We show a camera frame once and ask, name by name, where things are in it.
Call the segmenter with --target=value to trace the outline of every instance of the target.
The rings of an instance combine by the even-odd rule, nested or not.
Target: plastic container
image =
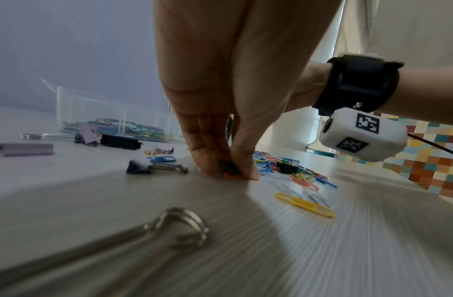
[[[62,132],[76,133],[81,123],[88,123],[99,135],[104,133],[145,141],[185,142],[174,114],[149,111],[41,80],[57,94],[57,125]]]

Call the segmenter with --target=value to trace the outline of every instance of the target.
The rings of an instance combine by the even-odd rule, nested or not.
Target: hand
[[[339,4],[154,2],[160,80],[192,157],[204,172],[215,175],[218,162],[226,160],[246,178],[259,178],[252,158],[255,146],[289,105],[300,76],[313,76],[303,69]],[[312,104],[306,102],[313,90],[297,86],[291,109]],[[229,114],[235,115],[231,151],[226,139]]]

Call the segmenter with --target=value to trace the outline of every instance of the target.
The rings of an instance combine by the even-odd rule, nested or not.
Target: table
[[[53,121],[53,114],[0,107],[0,142],[53,133]],[[390,170],[258,145],[338,186],[320,189],[336,212],[330,220],[277,201],[267,178],[205,177],[183,144],[174,145],[175,156],[190,174],[149,177],[127,176],[125,168],[156,143],[135,152],[54,145],[54,156],[0,157],[0,269],[182,206],[209,222],[212,242],[163,269],[147,296],[453,296],[453,205]],[[31,295],[88,296],[136,259],[127,257]]]

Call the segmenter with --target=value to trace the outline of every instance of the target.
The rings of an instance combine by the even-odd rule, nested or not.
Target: colorful pixel pattern fabric
[[[382,115],[407,126],[408,132],[453,150],[453,126]],[[383,167],[418,183],[428,191],[453,198],[453,155],[419,140],[409,139],[408,146],[394,158],[368,163],[336,152],[334,158],[368,166]]]

